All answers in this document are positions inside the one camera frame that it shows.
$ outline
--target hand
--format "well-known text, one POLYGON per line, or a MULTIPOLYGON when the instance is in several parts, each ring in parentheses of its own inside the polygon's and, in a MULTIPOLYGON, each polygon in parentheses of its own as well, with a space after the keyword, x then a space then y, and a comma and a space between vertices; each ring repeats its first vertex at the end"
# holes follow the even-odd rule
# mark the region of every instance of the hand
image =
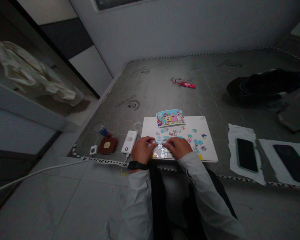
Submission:
POLYGON ((132 148, 132 160, 138 161, 139 163, 147 165, 149 162, 149 159, 152 155, 153 149, 158 146, 157 143, 154 142, 153 137, 143 137, 140 138, 132 148))
POLYGON ((185 138, 169 138, 163 146, 168 148, 177 160, 188 153, 193 152, 190 144, 185 138))

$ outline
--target white sleeve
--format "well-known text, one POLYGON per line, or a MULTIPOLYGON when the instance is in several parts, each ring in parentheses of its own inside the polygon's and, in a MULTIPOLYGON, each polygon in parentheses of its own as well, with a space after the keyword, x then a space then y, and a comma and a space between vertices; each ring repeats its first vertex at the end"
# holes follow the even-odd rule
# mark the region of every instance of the white sleeve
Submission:
POLYGON ((245 232, 223 198, 217 192, 197 152, 191 152, 178 163, 192 182, 201 223, 210 239, 245 239, 245 232))
POLYGON ((119 239, 153 239, 153 215, 150 172, 139 171, 129 175, 129 187, 122 211, 123 222, 119 239))

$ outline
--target black smartwatch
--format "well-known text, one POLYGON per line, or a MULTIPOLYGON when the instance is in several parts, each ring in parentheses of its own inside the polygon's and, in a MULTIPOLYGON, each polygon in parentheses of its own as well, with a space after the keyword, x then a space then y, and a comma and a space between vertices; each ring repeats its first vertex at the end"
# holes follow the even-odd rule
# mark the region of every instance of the black smartwatch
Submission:
POLYGON ((139 163, 138 161, 131 161, 131 162, 129 162, 128 169, 129 170, 137 170, 137 169, 148 170, 149 168, 147 165, 139 163))

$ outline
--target white board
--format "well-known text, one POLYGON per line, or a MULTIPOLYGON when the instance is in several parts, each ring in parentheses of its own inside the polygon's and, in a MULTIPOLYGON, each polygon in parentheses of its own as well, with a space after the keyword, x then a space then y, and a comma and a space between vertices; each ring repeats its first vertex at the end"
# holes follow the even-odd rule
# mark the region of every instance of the white board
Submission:
MULTIPOLYGON (((198 143, 198 150, 195 151, 198 152, 198 155, 203 162, 218 162, 218 156, 213 145, 206 118, 203 116, 197 116, 184 117, 184 119, 186 123, 185 125, 170 126, 167 127, 168 131, 165 131, 165 128, 158 128, 156 117, 145 117, 143 119, 141 137, 154 137, 158 142, 160 139, 163 140, 164 137, 174 137, 170 134, 173 134, 175 131, 176 137, 191 139, 190 145, 193 150, 195 150, 196 147, 195 142, 198 143)), ((153 155, 153 159, 175 160, 175 158, 173 158, 173 156, 170 154, 165 154, 164 156, 160 147, 156 147, 154 152, 157 153, 157 157, 156 155, 153 155)))

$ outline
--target charging cable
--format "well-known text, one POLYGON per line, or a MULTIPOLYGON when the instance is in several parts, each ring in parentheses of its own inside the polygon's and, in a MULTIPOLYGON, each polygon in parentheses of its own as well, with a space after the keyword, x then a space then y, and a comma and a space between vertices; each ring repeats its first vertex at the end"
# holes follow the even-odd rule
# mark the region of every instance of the charging cable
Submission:
POLYGON ((36 175, 36 174, 42 173, 42 172, 44 172, 44 171, 47 171, 47 170, 50 170, 50 169, 55 169, 55 168, 60 168, 60 167, 67 167, 67 166, 71 166, 71 165, 75 165, 75 164, 79 164, 79 163, 94 162, 94 163, 102 163, 102 164, 115 164, 115 165, 122 166, 122 167, 121 167, 121 172, 122 172, 122 168, 123 168, 123 167, 126 167, 126 166, 123 165, 124 163, 122 163, 122 162, 109 161, 109 160, 105 160, 105 159, 96 159, 96 160, 86 159, 86 160, 80 161, 80 162, 74 162, 74 163, 68 163, 68 164, 63 164, 63 165, 58 165, 58 166, 53 166, 53 167, 44 168, 44 169, 41 169, 41 170, 39 170, 39 171, 37 171, 37 172, 31 173, 31 174, 29 174, 29 175, 27 175, 27 176, 24 176, 24 177, 22 177, 22 178, 19 178, 19 179, 15 180, 15 181, 13 181, 13 182, 11 182, 11 183, 8 183, 8 184, 6 184, 6 185, 3 185, 2 187, 0 187, 0 191, 3 190, 3 189, 6 189, 6 188, 8 188, 8 187, 10 187, 10 186, 12 186, 12 185, 14 185, 14 184, 16 184, 16 183, 18 183, 18 182, 21 182, 21 181, 23 181, 23 180, 25 180, 25 179, 27 179, 27 178, 29 178, 29 177, 32 177, 32 176, 34 176, 34 175, 36 175))
MULTIPOLYGON (((127 159, 128 159, 128 157, 129 157, 129 153, 127 153, 127 155, 126 155, 126 160, 124 160, 124 162, 123 163, 126 163, 127 162, 127 159)), ((121 173, 121 175, 125 175, 125 173, 122 173, 122 168, 123 168, 123 166, 121 167, 121 171, 120 171, 120 173, 121 173)))

